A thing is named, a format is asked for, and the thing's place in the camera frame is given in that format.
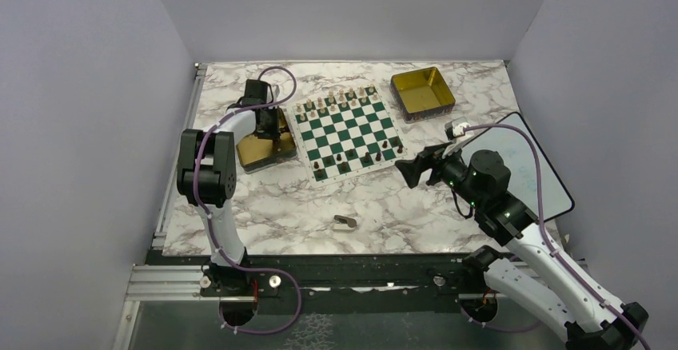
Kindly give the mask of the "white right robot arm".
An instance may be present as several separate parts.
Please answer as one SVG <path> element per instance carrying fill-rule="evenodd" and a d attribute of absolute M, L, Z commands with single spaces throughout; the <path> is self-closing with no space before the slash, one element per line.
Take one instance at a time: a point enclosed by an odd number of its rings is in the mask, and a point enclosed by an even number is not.
<path fill-rule="evenodd" d="M 469 216 L 498 245 L 537 274 L 523 274 L 514 263 L 485 245 L 468 255 L 463 285 L 474 292 L 488 287 L 506 295 L 550 327 L 568 349 L 631 349 L 646 346 L 642 331 L 648 312 L 624 303 L 596 283 L 545 231 L 538 216 L 509 192 L 511 172 L 500 154 L 482 149 L 469 161 L 444 145 L 425 148 L 412 160 L 395 163 L 409 188 L 428 170 L 428 185 L 443 183 L 453 199 L 463 199 Z"/>

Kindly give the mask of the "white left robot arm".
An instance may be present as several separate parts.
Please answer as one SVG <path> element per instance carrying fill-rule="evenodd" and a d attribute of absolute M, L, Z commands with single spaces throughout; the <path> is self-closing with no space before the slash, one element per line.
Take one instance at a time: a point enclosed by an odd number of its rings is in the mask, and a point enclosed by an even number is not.
<path fill-rule="evenodd" d="M 177 190 L 199 212 L 211 247 L 210 260 L 221 284 L 238 295 L 247 291 L 251 273 L 241 263 L 246 249 L 237 233 L 231 199 L 237 185 L 236 147 L 245 137 L 280 137 L 275 91 L 262 80 L 249 79 L 244 95 L 208 129 L 181 132 L 177 158 Z"/>

